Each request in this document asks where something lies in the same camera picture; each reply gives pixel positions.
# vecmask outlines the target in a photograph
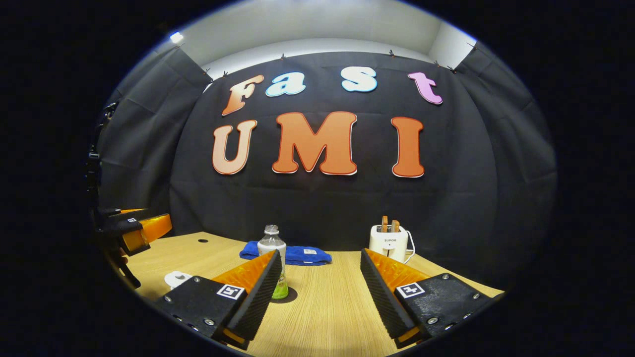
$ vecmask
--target power cord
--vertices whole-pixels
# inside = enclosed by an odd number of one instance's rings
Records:
[[[406,252],[412,252],[412,254],[410,254],[408,259],[406,259],[406,261],[403,262],[404,264],[406,264],[410,260],[410,258],[412,258],[412,256],[415,254],[415,242],[412,240],[412,234],[410,234],[410,231],[406,231],[406,233],[408,233],[408,236],[410,237],[410,243],[412,244],[412,249],[406,249]]]

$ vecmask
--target green liquid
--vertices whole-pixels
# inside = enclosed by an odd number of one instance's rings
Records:
[[[280,300],[280,299],[284,299],[288,295],[289,295],[289,287],[286,284],[284,273],[282,273],[280,274],[280,279],[278,279],[276,289],[274,290],[274,295],[271,298],[274,300]]]

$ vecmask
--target blue towel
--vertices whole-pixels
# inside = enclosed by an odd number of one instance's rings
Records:
[[[240,257],[250,260],[258,257],[258,242],[247,243]],[[287,246],[284,257],[284,263],[293,266],[323,266],[331,260],[333,257],[329,253],[311,246]]]

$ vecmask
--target pink letter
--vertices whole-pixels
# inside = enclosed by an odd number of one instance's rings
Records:
[[[417,89],[419,90],[421,97],[432,104],[439,105],[443,103],[443,99],[432,92],[432,87],[436,87],[436,83],[433,80],[428,79],[425,74],[421,72],[411,73],[408,75],[408,78],[415,80],[415,84],[417,85]]]

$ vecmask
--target light blue letter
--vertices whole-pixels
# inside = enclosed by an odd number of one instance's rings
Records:
[[[281,74],[275,77],[272,84],[265,94],[268,97],[277,97],[283,94],[294,95],[304,90],[307,86],[302,84],[304,81],[304,74],[300,72],[291,72]]]
[[[344,79],[342,86],[347,91],[372,91],[377,88],[377,73],[370,67],[346,67],[340,73]]]

